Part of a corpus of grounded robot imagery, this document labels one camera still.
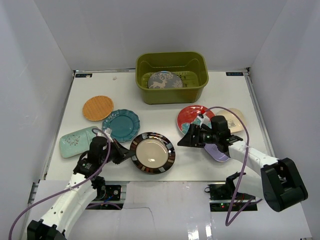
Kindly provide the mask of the red floral round plate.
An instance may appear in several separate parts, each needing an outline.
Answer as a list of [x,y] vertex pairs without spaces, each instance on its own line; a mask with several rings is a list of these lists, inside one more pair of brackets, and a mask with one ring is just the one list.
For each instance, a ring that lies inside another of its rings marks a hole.
[[215,114],[203,105],[189,105],[183,108],[177,115],[176,123],[180,132],[185,135],[190,127],[190,124],[200,125],[201,120],[197,118],[198,114],[204,114],[208,118],[208,126],[211,127],[210,119]]

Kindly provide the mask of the purple square panda dish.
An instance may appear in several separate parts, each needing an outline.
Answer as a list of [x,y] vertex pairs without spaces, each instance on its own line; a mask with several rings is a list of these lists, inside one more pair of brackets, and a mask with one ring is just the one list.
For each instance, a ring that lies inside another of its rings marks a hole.
[[204,149],[217,162],[223,163],[230,159],[223,152],[220,152],[218,147],[215,144],[206,144]]

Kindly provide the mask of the teal scalloped round plate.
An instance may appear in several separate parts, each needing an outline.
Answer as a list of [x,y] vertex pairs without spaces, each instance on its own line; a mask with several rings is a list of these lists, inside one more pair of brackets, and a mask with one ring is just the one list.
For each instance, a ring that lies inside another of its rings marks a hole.
[[140,119],[128,109],[118,109],[110,113],[102,122],[102,130],[109,132],[119,143],[133,140],[140,130]]

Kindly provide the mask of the black rimmed beige plate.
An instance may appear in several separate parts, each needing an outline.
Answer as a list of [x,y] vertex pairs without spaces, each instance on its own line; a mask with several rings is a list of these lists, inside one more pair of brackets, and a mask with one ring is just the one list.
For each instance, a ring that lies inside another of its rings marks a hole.
[[137,135],[130,144],[134,152],[132,163],[147,174],[162,174],[175,163],[176,151],[172,142],[157,132],[144,132]]

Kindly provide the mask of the mint green rectangular plate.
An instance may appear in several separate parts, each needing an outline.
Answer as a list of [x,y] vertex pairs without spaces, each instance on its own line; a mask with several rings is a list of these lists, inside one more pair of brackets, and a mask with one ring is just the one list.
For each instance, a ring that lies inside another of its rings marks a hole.
[[83,128],[62,136],[59,140],[60,154],[68,159],[88,151],[96,134],[92,131],[97,126]]

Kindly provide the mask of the orange woven rattan plate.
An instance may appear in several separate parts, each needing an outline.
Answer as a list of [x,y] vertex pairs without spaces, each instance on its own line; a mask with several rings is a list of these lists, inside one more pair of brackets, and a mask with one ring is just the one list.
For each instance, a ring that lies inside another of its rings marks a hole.
[[97,95],[88,99],[82,108],[83,116],[92,122],[107,118],[114,109],[114,102],[105,95]]

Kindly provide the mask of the grey reindeer round plate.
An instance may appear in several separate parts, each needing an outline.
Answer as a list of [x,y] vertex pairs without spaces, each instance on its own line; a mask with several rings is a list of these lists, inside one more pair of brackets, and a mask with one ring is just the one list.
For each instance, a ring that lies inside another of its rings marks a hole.
[[182,88],[183,82],[179,76],[170,71],[153,73],[147,82],[149,89],[175,89]]

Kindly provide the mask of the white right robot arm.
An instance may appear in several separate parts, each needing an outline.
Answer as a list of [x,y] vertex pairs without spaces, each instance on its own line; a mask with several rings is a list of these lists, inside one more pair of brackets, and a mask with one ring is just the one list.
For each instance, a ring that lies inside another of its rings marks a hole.
[[245,164],[259,176],[236,172],[225,180],[226,195],[236,200],[243,194],[261,198],[276,212],[308,199],[308,191],[290,158],[278,159],[249,147],[241,137],[231,134],[224,116],[211,118],[211,127],[191,124],[178,146],[204,148],[216,145],[231,159]]

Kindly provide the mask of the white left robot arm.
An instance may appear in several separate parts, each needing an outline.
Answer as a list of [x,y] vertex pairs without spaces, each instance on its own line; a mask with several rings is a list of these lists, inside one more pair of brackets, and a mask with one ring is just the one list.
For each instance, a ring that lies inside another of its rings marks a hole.
[[83,152],[62,193],[40,218],[32,220],[26,229],[28,240],[66,240],[83,211],[94,200],[105,196],[105,179],[99,174],[105,164],[120,164],[131,158],[134,151],[122,146],[117,140],[103,136],[92,139],[89,150]]

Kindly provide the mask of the olive green plastic bin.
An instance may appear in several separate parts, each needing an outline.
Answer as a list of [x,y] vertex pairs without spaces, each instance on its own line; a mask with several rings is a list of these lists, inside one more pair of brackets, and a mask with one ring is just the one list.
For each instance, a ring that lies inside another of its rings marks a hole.
[[146,104],[182,104],[200,98],[209,75],[198,52],[156,52],[137,58],[135,81]]

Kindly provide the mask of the cream square panda dish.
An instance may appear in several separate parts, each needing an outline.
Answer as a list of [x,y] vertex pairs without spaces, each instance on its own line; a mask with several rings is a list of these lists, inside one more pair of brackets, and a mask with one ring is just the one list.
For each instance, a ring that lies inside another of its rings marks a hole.
[[[232,111],[234,114],[236,114],[240,118],[240,120],[244,124],[246,124],[245,117],[240,110],[238,110],[236,108],[229,108],[229,110]],[[241,124],[241,122],[239,121],[239,119],[236,116],[234,116],[231,112],[222,109],[222,110],[218,111],[215,115],[225,117],[225,119],[227,120],[228,128],[230,129],[230,132],[232,134],[238,133],[238,132],[241,132],[244,130],[244,127]]]

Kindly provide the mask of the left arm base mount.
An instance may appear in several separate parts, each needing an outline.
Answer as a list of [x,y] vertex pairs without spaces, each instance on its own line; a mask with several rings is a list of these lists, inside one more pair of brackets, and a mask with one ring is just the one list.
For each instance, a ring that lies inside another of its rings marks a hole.
[[121,210],[125,201],[122,185],[103,185],[97,189],[97,197],[89,203],[87,210]]

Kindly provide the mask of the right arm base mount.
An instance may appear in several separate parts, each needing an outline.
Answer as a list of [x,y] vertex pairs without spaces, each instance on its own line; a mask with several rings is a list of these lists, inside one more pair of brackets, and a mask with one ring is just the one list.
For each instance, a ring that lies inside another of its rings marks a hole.
[[[226,181],[215,181],[205,187],[204,192],[209,194],[209,207],[212,213],[227,212],[232,200],[234,189]],[[231,211],[239,211],[252,196],[238,192],[232,204]]]

